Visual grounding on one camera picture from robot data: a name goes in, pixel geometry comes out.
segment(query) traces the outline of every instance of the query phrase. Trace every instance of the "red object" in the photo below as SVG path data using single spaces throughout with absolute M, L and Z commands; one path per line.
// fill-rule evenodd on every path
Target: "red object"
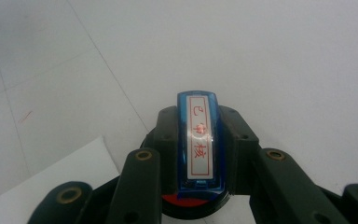
M 178 199 L 177 194 L 162 195 L 162 199 L 168 203 L 181 206 L 181 207 L 196 207 L 207 203 L 206 200 L 195 199 L 195 198 L 181 198 Z

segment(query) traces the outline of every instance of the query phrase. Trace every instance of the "white tile floor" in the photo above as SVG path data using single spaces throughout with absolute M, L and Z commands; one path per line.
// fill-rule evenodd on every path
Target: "white tile floor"
M 0 194 L 98 135 L 121 169 L 187 90 L 317 184 L 358 182 L 358 2 L 0 0 Z M 239 222 L 246 197 L 190 223 Z

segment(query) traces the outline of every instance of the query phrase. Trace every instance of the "white paper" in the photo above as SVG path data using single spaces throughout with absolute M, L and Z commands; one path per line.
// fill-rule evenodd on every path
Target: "white paper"
M 187 178 L 212 179 L 211 114 L 207 96 L 187 96 Z
M 82 181 L 96 189 L 118 176 L 103 138 L 99 137 L 0 196 L 0 224 L 24 224 L 55 187 Z

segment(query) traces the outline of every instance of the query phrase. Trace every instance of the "white label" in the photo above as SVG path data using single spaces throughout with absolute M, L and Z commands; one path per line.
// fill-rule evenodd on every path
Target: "white label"
M 207 96 L 187 96 L 187 178 L 213 178 L 212 129 Z

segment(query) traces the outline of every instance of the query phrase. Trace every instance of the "red mark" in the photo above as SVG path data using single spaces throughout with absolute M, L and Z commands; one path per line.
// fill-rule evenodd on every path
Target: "red mark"
M 197 143 L 196 146 L 194 146 L 196 149 L 194 149 L 194 152 L 196 153 L 196 157 L 202 157 L 202 158 L 205 158 L 204 156 L 206 155 L 206 152 L 203 150 L 206 148 L 206 146 L 203 146 L 202 144 L 200 143 Z
M 203 123 L 196 126 L 196 128 L 193 128 L 193 130 L 196 130 L 196 133 L 202 133 L 205 134 L 206 127 Z
M 198 116 L 198 114 L 196 113 L 196 108 L 198 109 L 199 112 L 203 112 L 203 108 L 201 106 L 194 106 L 193 107 L 194 116 Z
M 19 120 L 19 123 L 23 123 L 26 119 L 28 119 L 28 117 L 31 115 L 32 110 L 30 112 L 28 112 L 27 115 L 25 115 L 22 119 Z

